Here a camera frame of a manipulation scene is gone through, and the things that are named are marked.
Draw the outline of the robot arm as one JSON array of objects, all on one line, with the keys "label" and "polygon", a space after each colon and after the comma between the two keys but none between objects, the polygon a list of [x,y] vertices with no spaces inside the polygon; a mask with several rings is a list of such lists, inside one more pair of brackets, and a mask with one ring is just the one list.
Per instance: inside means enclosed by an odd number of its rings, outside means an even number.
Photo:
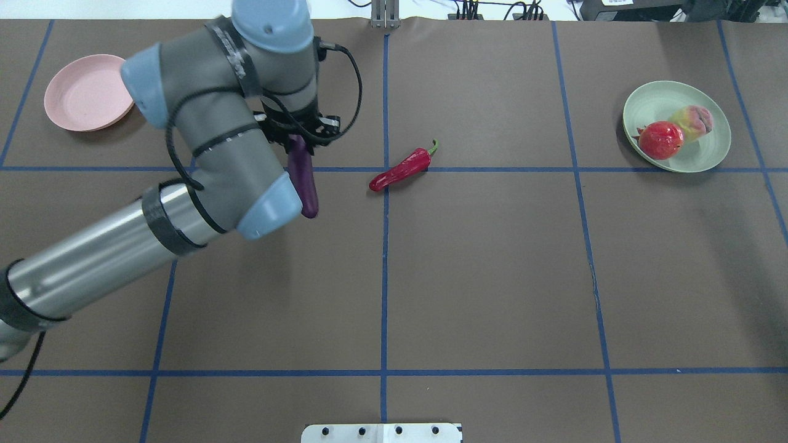
[{"label": "robot arm", "polygon": [[298,216],[272,143],[321,124],[319,44],[306,1],[234,1],[230,17],[127,59],[124,86],[179,177],[2,269],[2,360],[221,234],[258,239]]}]

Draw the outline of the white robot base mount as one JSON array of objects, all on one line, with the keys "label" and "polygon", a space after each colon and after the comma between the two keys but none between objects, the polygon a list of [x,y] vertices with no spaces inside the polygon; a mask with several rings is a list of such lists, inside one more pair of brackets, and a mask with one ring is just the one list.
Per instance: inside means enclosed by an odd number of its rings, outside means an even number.
[{"label": "white robot base mount", "polygon": [[462,442],[455,423],[352,423],[307,426],[301,442]]}]

